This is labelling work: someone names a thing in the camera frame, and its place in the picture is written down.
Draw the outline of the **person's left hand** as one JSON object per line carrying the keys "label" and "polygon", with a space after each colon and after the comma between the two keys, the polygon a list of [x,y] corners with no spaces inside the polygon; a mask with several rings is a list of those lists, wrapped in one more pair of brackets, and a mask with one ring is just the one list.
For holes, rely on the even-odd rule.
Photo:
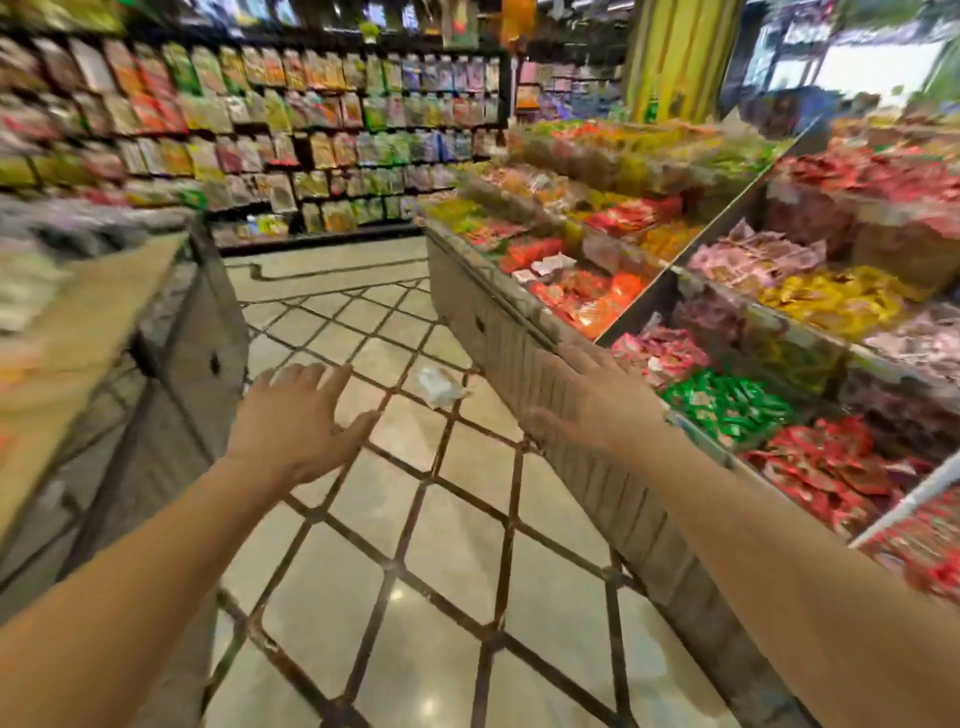
{"label": "person's left hand", "polygon": [[223,467],[275,501],[340,469],[330,467],[330,440],[357,417],[347,425],[335,419],[352,377],[349,365],[296,364],[263,372],[238,407]]}

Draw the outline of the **person's left forearm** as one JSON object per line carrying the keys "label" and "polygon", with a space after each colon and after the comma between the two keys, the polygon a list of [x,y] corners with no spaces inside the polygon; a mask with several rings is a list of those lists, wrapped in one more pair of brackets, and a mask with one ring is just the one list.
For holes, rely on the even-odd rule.
{"label": "person's left forearm", "polygon": [[129,728],[202,602],[304,466],[223,457],[0,628],[0,728]]}

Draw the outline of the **person's right forearm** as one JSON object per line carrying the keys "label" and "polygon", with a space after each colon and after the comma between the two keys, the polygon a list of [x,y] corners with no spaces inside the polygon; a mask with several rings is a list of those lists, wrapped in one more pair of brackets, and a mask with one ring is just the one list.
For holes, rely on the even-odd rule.
{"label": "person's right forearm", "polygon": [[822,728],[960,728],[960,614],[720,467],[677,427],[619,423],[605,444],[654,491]]}

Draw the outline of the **grey candy display counter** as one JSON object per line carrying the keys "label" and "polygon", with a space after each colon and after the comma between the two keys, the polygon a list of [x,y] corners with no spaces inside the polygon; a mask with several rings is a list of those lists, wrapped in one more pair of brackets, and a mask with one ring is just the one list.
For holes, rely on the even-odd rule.
{"label": "grey candy display counter", "polygon": [[[762,314],[758,303],[684,268],[699,248],[730,233],[740,218],[759,223],[766,217],[768,188],[779,186],[769,181],[771,162],[762,162],[757,172],[709,173],[706,167],[727,152],[757,158],[762,142],[770,140],[748,124],[731,129],[681,122],[626,125],[630,142],[568,141],[559,134],[546,122],[509,130],[507,164],[562,174],[581,188],[678,194],[685,221],[706,227],[677,253],[641,251],[637,235],[617,238],[585,228],[574,233],[572,223],[560,221],[557,204],[495,191],[479,172],[462,173],[466,200],[479,203],[484,212],[502,213],[532,233],[560,233],[578,261],[598,264],[603,273],[640,276],[645,289],[589,339],[611,345],[621,334],[639,334],[660,316],[667,324],[688,327],[722,372],[745,375],[785,396],[802,424],[811,424],[814,415],[867,412],[853,396],[868,383],[881,383],[881,373],[871,369],[881,364],[876,355],[784,315]],[[476,246],[437,217],[427,218],[424,231],[434,307],[510,412],[520,419],[529,407],[566,405],[567,385],[555,379],[537,352],[563,342],[582,343],[586,335],[504,273],[491,244]],[[545,440],[542,450],[742,728],[822,728],[762,655],[642,480],[574,443]]]}

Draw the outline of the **white wrapper on floor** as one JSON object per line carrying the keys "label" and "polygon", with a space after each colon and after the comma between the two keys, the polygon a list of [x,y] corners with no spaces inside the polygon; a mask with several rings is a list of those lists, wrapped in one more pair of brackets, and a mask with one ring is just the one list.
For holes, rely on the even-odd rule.
{"label": "white wrapper on floor", "polygon": [[438,367],[415,371],[413,380],[415,394],[431,410],[453,407],[471,394],[451,373]]}

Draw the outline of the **pile of orange candies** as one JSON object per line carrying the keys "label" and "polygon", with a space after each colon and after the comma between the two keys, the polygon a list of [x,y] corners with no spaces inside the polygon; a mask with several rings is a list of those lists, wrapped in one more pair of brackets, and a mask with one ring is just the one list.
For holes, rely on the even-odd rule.
{"label": "pile of orange candies", "polygon": [[573,268],[532,282],[527,289],[558,319],[596,341],[647,286],[647,279],[632,273],[606,275]]}

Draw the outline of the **pile of pink-red candies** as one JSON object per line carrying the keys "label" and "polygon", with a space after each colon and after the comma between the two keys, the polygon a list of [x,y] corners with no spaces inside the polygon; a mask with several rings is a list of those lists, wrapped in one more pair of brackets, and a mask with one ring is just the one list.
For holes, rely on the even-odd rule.
{"label": "pile of pink-red candies", "polygon": [[640,372],[655,390],[684,382],[711,364],[708,353],[687,329],[664,325],[639,334],[625,333],[609,350],[622,367]]}

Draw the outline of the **pile of green candies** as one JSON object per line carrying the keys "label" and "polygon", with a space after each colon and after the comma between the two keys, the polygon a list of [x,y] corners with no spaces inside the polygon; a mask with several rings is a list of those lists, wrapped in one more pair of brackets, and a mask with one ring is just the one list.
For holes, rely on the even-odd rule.
{"label": "pile of green candies", "polygon": [[667,406],[728,448],[759,442],[792,423],[797,414],[771,385],[721,370],[697,370],[658,394]]}

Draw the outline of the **grey display stand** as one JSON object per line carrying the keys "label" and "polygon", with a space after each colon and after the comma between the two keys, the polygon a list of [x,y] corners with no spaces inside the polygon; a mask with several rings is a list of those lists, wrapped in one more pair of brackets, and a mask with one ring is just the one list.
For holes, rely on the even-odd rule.
{"label": "grey display stand", "polygon": [[[198,214],[140,219],[130,251],[78,263],[0,391],[0,628],[172,504],[222,455],[246,326]],[[194,728],[210,665],[205,598],[130,728]]]}

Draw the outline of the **pile of pink candies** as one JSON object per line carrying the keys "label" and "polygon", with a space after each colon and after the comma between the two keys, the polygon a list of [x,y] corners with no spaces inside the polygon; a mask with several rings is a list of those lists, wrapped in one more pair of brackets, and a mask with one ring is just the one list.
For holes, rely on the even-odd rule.
{"label": "pile of pink candies", "polygon": [[725,236],[699,247],[685,269],[740,293],[759,293],[824,267],[826,239],[800,242],[773,229],[753,229],[740,220]]}

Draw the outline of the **yellow striped pillar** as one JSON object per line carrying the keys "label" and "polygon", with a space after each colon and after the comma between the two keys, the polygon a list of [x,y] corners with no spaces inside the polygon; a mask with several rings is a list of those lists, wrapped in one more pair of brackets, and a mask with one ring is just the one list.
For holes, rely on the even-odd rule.
{"label": "yellow striped pillar", "polygon": [[632,1],[623,79],[630,121],[719,119],[719,94],[747,0]]}

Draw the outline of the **pile of red-white candies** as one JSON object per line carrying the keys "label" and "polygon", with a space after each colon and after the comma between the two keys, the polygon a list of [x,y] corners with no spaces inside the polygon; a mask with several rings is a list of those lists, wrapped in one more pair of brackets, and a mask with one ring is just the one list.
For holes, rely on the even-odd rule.
{"label": "pile of red-white candies", "polygon": [[911,589],[960,611],[960,486],[919,504],[859,552]]}

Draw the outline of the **pile of dark red packets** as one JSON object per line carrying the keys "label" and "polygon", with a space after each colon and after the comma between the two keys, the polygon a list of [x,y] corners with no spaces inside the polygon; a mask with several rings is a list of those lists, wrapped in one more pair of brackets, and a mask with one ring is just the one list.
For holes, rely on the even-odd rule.
{"label": "pile of dark red packets", "polygon": [[823,193],[857,212],[917,221],[947,235],[960,234],[960,160],[865,147],[831,147],[786,156],[775,179],[802,192]]}

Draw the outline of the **wall shelf of snack packets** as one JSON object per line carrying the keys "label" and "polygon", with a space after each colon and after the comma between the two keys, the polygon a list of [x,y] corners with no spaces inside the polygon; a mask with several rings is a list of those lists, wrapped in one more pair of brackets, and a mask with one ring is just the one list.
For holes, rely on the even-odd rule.
{"label": "wall shelf of snack packets", "polygon": [[372,237],[489,159],[509,70],[403,37],[0,23],[0,195],[194,211],[228,251]]}

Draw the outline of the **white divider rail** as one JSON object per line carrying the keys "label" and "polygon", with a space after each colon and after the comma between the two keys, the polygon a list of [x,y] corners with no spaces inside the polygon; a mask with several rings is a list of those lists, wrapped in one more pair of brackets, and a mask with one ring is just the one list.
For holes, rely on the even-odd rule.
{"label": "white divider rail", "polygon": [[851,550],[860,550],[870,540],[879,537],[882,533],[893,528],[920,506],[942,496],[960,483],[960,448],[936,467],[913,491],[910,491],[903,500],[892,510],[880,517],[866,531],[852,540],[847,547]]}

